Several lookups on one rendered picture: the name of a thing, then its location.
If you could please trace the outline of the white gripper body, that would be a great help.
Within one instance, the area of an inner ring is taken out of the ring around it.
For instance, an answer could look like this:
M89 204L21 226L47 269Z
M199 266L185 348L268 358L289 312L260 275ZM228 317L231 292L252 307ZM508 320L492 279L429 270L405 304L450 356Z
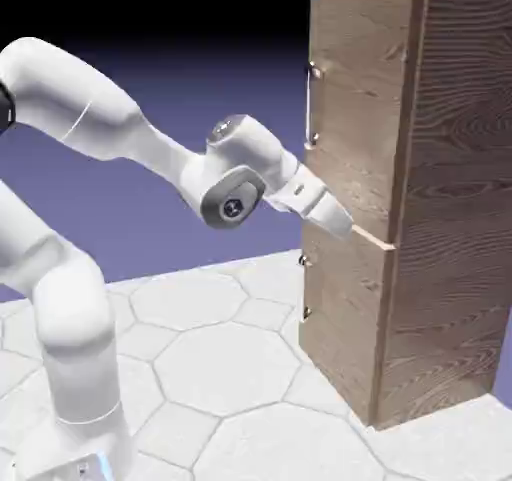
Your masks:
M329 191L313 205L306 220L337 238L349 235L354 224L350 213Z

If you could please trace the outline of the light wood cabinet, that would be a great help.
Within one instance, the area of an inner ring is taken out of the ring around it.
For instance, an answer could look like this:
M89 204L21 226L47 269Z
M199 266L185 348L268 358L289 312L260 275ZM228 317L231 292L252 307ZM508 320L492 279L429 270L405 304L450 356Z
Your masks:
M512 0L425 0L376 411L492 389L512 307Z

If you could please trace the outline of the small light wood door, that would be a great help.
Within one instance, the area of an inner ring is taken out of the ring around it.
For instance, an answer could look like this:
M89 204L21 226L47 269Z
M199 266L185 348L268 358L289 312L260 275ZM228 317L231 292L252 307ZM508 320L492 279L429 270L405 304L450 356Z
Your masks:
M309 318L299 344L365 424L376 411L381 324L396 247L357 227L337 239L315 225L302 229Z

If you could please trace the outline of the large light wood door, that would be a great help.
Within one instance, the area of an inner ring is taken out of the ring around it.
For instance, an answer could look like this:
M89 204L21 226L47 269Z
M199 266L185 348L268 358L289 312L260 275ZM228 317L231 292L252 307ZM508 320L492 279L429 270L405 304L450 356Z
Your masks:
M311 164L363 230L397 240L425 0L312 0Z

